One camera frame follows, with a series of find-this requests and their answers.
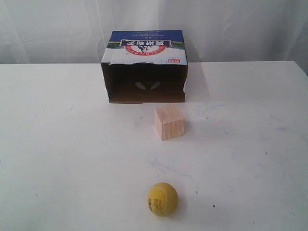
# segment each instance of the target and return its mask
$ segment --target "wooden block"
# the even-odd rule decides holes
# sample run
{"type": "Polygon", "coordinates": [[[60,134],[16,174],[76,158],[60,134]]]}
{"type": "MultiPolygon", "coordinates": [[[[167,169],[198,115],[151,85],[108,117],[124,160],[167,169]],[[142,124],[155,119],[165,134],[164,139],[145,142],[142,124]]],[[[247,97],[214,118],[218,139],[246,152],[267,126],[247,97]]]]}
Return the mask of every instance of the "wooden block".
{"type": "Polygon", "coordinates": [[[175,105],[156,108],[154,122],[163,141],[184,135],[185,118],[175,105]]]}

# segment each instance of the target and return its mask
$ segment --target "white table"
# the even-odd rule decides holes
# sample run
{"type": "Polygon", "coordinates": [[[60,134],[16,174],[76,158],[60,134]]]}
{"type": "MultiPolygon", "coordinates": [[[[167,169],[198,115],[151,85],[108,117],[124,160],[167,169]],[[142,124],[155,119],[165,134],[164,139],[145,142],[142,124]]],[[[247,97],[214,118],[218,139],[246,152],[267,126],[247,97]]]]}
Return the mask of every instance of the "white table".
{"type": "Polygon", "coordinates": [[[294,62],[190,64],[181,138],[159,140],[158,105],[108,103],[99,64],[0,65],[0,230],[308,229],[294,62]],[[180,197],[170,218],[147,207],[160,181],[180,197]]]}

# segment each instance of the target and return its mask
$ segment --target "wooden cube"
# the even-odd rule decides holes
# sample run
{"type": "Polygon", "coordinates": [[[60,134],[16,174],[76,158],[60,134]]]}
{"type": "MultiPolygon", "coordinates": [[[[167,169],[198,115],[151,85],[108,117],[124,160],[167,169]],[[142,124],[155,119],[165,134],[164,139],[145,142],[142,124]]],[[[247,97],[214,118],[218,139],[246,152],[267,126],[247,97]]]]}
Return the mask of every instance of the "wooden cube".
{"type": "Polygon", "coordinates": [[[156,130],[163,141],[184,135],[185,118],[177,106],[158,107],[154,117],[156,130]]]}

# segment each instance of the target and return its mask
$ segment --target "cardboard box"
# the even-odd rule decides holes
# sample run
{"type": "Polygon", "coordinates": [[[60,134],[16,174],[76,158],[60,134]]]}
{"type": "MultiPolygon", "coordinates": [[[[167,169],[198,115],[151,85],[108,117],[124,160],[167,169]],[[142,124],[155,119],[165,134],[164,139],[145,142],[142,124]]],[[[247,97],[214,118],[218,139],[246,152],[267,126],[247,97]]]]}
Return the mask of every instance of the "cardboard box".
{"type": "Polygon", "coordinates": [[[180,30],[114,31],[101,66],[111,103],[185,101],[187,59],[180,30]]]}

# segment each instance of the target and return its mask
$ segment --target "printed logo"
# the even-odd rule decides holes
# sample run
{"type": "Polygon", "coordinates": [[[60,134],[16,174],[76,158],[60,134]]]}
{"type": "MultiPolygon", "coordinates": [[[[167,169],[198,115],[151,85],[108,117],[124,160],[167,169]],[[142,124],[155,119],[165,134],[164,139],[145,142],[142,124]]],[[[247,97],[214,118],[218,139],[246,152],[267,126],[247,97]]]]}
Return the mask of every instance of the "printed logo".
{"type": "Polygon", "coordinates": [[[121,40],[120,46],[136,55],[154,55],[171,47],[170,40],[121,40]]]}
{"type": "Polygon", "coordinates": [[[179,63],[180,59],[168,59],[169,63],[179,63]]]}

